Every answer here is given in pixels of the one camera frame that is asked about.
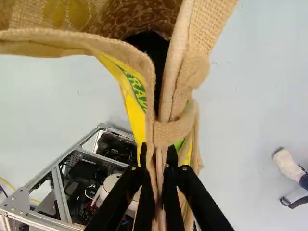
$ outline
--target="yellow cable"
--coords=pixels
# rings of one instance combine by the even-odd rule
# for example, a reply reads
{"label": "yellow cable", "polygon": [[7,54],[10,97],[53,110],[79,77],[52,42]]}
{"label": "yellow cable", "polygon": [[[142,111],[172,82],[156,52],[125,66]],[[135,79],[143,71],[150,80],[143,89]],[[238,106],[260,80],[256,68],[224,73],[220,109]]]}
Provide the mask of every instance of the yellow cable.
{"label": "yellow cable", "polygon": [[5,183],[7,186],[9,186],[10,189],[12,189],[13,191],[16,191],[16,189],[9,184],[9,182],[7,182],[5,179],[3,179],[2,177],[0,177],[0,180]]}
{"label": "yellow cable", "polygon": [[[16,189],[9,183],[7,182],[5,179],[3,179],[2,177],[0,177],[0,180],[5,183],[7,186],[9,186],[10,189],[12,189],[13,191],[16,191]],[[40,203],[40,201],[34,200],[34,199],[29,199],[29,201],[32,201],[34,203]]]}

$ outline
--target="gray floor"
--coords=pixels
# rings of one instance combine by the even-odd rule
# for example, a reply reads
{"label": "gray floor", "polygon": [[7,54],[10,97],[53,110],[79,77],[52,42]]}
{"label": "gray floor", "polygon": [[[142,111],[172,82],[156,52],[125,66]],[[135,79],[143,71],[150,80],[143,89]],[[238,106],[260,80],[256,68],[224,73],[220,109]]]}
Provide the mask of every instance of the gray floor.
{"label": "gray floor", "polygon": [[[308,205],[273,164],[308,168],[306,1],[240,1],[210,56],[200,104],[200,179],[236,231],[305,230]],[[116,81],[94,58],[0,56],[0,176],[21,186],[99,122],[129,128]]]}

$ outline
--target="aluminum frame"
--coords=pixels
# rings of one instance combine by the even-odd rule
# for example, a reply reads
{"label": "aluminum frame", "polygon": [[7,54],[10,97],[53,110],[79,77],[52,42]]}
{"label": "aluminum frame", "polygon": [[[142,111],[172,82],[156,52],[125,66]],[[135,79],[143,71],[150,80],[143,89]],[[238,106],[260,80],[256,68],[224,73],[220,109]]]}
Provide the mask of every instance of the aluminum frame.
{"label": "aluminum frame", "polygon": [[[86,136],[81,138],[64,154],[53,161],[49,166],[44,168],[33,179],[31,179],[25,186],[17,189],[11,196],[9,196],[2,204],[0,204],[0,222],[5,231],[17,231],[18,226],[16,222],[21,222],[35,227],[40,230],[48,231],[81,231],[84,229],[83,225],[72,222],[71,215],[68,210],[66,196],[64,193],[63,182],[60,175],[59,164],[65,160],[69,155],[78,155],[80,159],[85,156],[94,157],[97,160],[108,162],[122,168],[128,167],[127,164],[116,161],[114,159],[101,156],[82,148],[82,145],[89,141],[95,134],[97,134],[96,142],[102,130],[106,132],[118,133],[121,136],[133,141],[133,136],[129,133],[117,130],[108,124],[100,123],[96,128],[90,131]],[[29,195],[34,190],[33,188],[48,174],[52,175],[54,184],[54,194],[57,200],[58,209],[61,220],[53,219],[42,215],[38,212],[30,210]]]}

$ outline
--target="shoe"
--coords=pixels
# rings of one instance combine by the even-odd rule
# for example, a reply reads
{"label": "shoe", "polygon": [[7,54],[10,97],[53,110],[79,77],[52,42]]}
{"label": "shoe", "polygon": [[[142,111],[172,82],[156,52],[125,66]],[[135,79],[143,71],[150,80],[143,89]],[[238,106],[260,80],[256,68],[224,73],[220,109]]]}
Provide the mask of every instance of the shoe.
{"label": "shoe", "polygon": [[278,166],[280,172],[288,178],[299,182],[301,177],[305,175],[305,171],[293,160],[288,150],[283,147],[278,148],[273,155],[273,160]]}

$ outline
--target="burlap loop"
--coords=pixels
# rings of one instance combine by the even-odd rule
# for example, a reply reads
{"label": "burlap loop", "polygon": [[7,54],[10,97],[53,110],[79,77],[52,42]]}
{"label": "burlap loop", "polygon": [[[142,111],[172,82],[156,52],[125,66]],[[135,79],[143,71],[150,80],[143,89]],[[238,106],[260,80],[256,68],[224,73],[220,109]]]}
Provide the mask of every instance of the burlap loop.
{"label": "burlap loop", "polygon": [[193,128],[198,104],[194,99],[187,101],[186,106],[175,121],[154,122],[153,141],[156,147],[168,147],[184,138]]}

